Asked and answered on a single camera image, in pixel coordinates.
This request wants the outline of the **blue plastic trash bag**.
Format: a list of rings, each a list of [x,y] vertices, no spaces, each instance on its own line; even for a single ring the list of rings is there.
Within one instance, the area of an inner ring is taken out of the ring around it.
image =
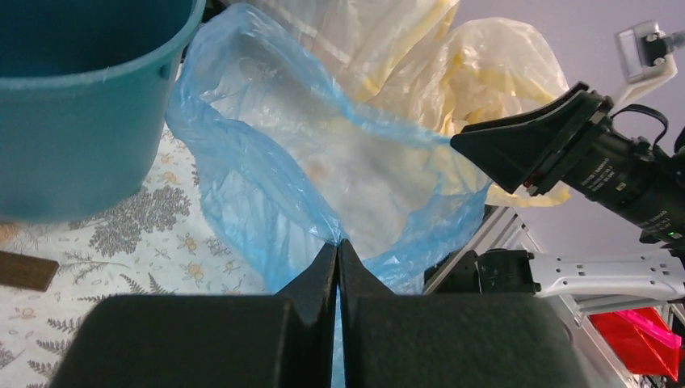
[[[276,291],[349,240],[391,289],[479,228],[490,180],[442,137],[347,98],[275,20],[230,6],[191,42],[166,122],[207,223]]]

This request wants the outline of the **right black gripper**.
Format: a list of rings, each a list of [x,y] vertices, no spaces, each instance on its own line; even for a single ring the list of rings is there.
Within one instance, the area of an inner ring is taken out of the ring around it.
[[[684,152],[614,128],[612,99],[579,82],[541,108],[468,124],[450,146],[513,194],[562,182],[638,227],[648,240],[684,242]]]

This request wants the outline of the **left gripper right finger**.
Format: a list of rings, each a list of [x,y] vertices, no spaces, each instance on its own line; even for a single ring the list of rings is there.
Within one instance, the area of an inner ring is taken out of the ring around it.
[[[348,387],[586,387],[563,322],[524,293],[397,295],[338,248]]]

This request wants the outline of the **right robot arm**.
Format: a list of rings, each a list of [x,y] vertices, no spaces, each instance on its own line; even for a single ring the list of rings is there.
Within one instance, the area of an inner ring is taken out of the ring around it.
[[[656,251],[633,255],[552,255],[473,243],[450,254],[427,279],[426,293],[572,295],[586,314],[684,300],[684,140],[673,154],[657,141],[614,127],[621,109],[580,82],[533,111],[469,124],[451,147],[506,192],[531,196],[565,183],[638,227]]]

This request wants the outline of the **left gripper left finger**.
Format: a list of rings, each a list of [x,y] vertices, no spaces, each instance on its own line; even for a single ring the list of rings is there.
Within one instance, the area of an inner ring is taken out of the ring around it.
[[[337,249],[273,295],[119,295],[86,316],[53,387],[328,387]]]

